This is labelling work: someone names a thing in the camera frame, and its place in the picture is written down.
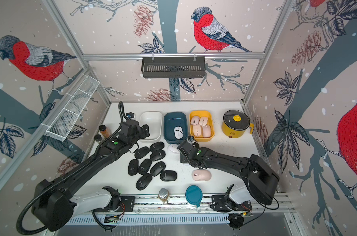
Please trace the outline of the pink mouse bottom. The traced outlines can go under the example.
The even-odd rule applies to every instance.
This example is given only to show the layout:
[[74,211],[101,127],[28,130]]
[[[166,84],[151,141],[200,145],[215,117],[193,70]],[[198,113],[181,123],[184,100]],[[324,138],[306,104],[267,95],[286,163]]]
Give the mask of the pink mouse bottom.
[[194,181],[209,181],[212,178],[210,171],[205,169],[198,169],[192,172],[192,178]]

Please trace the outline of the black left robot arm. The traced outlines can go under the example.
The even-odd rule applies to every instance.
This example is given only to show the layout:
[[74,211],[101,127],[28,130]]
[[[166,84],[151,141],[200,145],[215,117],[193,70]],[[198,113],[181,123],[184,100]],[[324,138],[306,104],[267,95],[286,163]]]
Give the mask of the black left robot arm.
[[137,144],[150,136],[149,126],[135,120],[120,124],[119,130],[105,139],[86,161],[62,177],[52,181],[43,180],[35,188],[31,212],[44,225],[42,230],[56,231],[73,216],[76,204],[71,201],[74,194],[102,169],[117,161]]

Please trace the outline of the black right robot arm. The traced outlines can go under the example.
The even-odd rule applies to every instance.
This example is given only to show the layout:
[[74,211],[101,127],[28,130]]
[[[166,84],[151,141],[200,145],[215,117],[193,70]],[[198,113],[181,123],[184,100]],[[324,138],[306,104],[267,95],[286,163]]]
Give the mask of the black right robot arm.
[[190,166],[232,174],[243,180],[258,203],[266,206],[273,203],[279,176],[260,156],[233,157],[207,147],[196,148],[188,141],[179,144],[177,150],[186,157]]

